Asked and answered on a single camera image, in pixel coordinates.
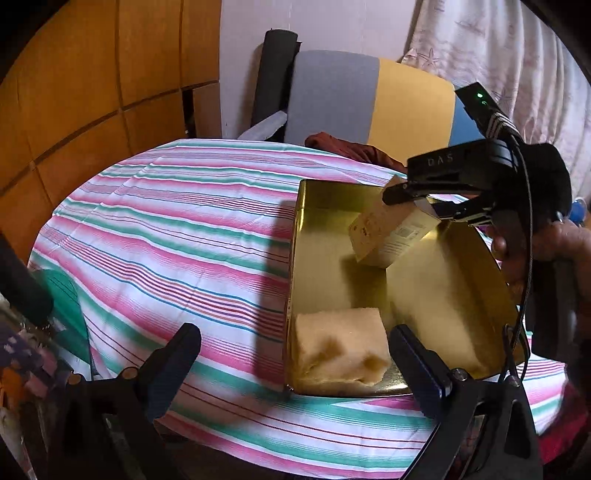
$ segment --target white curtain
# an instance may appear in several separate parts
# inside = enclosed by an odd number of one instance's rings
[[[527,143],[558,148],[574,196],[591,196],[591,86],[519,0],[423,0],[402,62],[456,86],[480,82]]]

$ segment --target round table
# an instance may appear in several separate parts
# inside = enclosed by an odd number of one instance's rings
[[[94,355],[112,373],[143,363],[184,323],[201,353],[163,423],[273,469],[397,478],[433,428],[412,396],[282,394],[294,205],[301,179],[383,185],[392,171],[304,147],[179,140],[107,168],[40,231],[30,267],[76,286]],[[562,364],[533,358],[538,431],[555,416]]]

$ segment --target white wall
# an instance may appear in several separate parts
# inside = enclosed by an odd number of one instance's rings
[[[399,60],[420,0],[223,0],[220,32],[222,132],[250,126],[265,32],[298,34],[302,50],[364,53]]]

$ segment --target sponge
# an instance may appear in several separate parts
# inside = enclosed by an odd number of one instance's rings
[[[378,309],[299,314],[294,331],[294,373],[307,385],[371,386],[392,365]]]

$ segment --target cardboard box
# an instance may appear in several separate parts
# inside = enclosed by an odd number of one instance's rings
[[[393,177],[384,188],[402,182]],[[387,268],[440,222],[427,199],[386,205],[380,193],[349,226],[355,258],[364,265]]]

